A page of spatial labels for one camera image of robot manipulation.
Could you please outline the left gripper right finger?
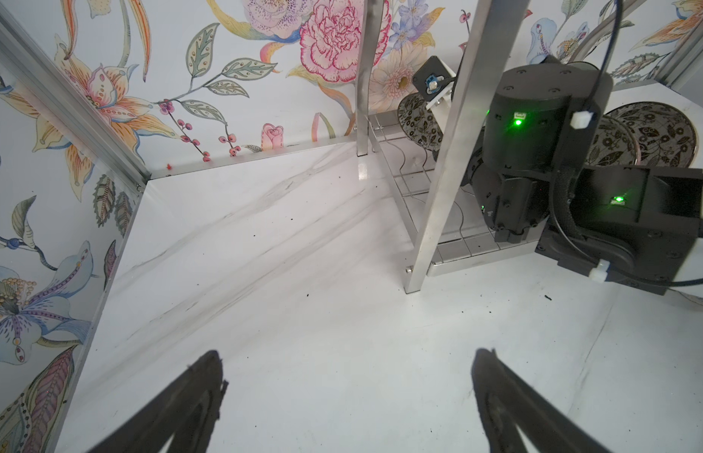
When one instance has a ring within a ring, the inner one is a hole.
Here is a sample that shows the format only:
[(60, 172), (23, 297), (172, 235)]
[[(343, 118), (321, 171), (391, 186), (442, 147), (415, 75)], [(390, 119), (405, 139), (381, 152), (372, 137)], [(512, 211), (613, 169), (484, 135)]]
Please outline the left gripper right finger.
[(476, 351), (470, 370), (478, 413), (491, 452), (606, 452), (504, 364), (493, 350)]

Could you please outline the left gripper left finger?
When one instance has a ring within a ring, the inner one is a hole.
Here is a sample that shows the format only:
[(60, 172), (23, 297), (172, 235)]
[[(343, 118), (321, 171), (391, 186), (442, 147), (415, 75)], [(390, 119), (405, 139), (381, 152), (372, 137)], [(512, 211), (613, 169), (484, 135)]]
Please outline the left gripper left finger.
[(94, 452), (205, 452), (228, 382), (219, 353), (209, 350)]

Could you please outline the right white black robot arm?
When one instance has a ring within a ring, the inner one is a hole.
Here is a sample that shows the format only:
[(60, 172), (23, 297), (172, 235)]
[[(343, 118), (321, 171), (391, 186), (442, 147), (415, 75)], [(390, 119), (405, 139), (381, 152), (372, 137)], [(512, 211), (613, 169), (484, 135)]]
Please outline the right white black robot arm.
[(498, 243), (540, 230), (536, 252), (574, 273), (652, 294), (703, 286), (703, 171), (589, 163), (612, 78), (551, 60), (505, 72), (467, 181)]

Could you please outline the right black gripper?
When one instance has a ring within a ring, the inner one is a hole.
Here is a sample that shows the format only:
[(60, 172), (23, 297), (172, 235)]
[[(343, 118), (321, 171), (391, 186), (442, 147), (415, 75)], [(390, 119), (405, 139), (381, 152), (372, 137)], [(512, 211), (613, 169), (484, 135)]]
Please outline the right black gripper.
[(520, 243), (546, 222), (557, 171), (578, 173), (613, 89), (587, 62), (506, 71), (470, 158), (470, 185), (497, 243)]

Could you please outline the black white floral bowl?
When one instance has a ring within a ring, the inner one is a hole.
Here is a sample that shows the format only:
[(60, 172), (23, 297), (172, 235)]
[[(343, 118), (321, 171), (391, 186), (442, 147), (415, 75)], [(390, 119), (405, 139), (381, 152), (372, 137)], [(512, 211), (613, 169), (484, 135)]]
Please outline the black white floral bowl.
[(698, 150), (698, 135), (689, 117), (674, 106), (655, 101), (623, 105), (607, 115), (633, 134), (640, 156), (636, 164), (689, 168)]
[(589, 166), (638, 165), (640, 149), (633, 133), (621, 121), (605, 115), (587, 154)]
[(443, 141), (443, 132), (420, 94), (408, 94), (397, 109), (398, 122), (408, 139), (433, 154), (434, 159)]

